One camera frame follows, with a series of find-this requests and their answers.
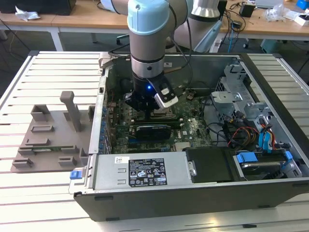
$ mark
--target aluminum profile table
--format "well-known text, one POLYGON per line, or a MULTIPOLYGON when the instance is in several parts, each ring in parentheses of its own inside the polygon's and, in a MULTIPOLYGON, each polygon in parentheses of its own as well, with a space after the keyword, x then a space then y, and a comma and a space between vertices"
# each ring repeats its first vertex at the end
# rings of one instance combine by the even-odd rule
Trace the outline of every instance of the aluminum profile table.
MULTIPOLYGON (((100 77, 98 57, 99 52, 40 52, 37 56, 29 56, 3 95, 0 101, 0 231, 308 230, 309 194, 269 209, 94 222, 68 194, 69 172, 9 173, 12 159, 31 121, 30 111, 34 104, 46 103, 50 110, 64 109, 59 100, 63 90, 74 91, 74 101, 80 109, 95 104, 100 77), (247 224, 257 228, 244 229, 247 224)), ((306 131, 309 102, 305 83, 281 58, 260 54, 250 57, 306 131)))

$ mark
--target paper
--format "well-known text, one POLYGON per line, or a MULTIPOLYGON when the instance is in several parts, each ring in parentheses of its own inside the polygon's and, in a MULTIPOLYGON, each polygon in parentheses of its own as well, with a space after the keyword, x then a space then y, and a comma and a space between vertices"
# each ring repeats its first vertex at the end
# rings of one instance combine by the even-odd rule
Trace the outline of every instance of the paper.
POLYGON ((294 21, 294 19, 299 15, 301 15, 301 13, 289 10, 283 17, 294 21))
POLYGON ((16 9, 16 13, 15 15, 24 20, 24 21, 28 21, 29 19, 38 19, 40 18, 39 17, 39 14, 37 12, 27 12, 27 11, 22 11, 20 9, 18 9, 16 6, 15 6, 15 9, 16 9))

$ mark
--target floor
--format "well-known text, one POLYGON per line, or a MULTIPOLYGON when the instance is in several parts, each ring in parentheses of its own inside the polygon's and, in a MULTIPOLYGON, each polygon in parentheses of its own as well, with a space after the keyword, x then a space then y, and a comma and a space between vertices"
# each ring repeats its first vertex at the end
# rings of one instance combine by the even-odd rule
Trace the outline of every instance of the floor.
MULTIPOLYGON (((47 32, 30 32, 19 31, 17 36, 31 49, 40 51, 55 51, 52 38, 47 32)), ((97 43, 92 43, 90 34, 87 33, 63 33, 62 38, 67 51, 109 51, 116 48, 116 37, 118 34, 97 34, 97 43)), ((250 40, 249 48, 243 48, 244 39, 239 39, 235 44, 233 52, 245 53, 262 53, 260 48, 261 40, 250 40)), ((227 52, 228 45, 223 44, 220 52, 227 52)), ((298 71, 303 63, 309 58, 307 51, 309 44, 304 42, 287 42, 281 43, 278 53, 289 63, 289 65, 298 71)), ((12 33, 8 33, 8 39, 2 41, 0 46, 0 96, 4 93, 14 75, 23 63, 23 59, 27 57, 28 50, 21 42, 14 37, 12 33)), ((303 68, 300 76, 309 81, 309 63, 303 68)))

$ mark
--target power supply label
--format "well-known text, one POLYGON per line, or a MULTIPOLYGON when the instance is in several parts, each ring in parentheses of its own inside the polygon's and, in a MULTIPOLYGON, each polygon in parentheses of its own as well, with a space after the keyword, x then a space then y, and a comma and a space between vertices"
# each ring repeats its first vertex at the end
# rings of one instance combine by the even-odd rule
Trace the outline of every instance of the power supply label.
POLYGON ((164 159, 129 160, 129 185, 131 187, 167 185, 164 159))

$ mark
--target motherboard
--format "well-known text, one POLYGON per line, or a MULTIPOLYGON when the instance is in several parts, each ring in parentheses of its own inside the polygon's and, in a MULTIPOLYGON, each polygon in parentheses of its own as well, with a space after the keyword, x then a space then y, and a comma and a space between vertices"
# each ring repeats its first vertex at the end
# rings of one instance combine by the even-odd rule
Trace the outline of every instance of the motherboard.
POLYGON ((182 151, 186 147, 210 146, 211 138, 201 117, 203 97, 188 100, 180 98, 178 104, 164 110, 154 110, 145 120, 144 112, 137 112, 122 100, 108 104, 111 153, 143 153, 182 151), (170 129, 158 139, 137 139, 138 129, 166 126, 170 129))

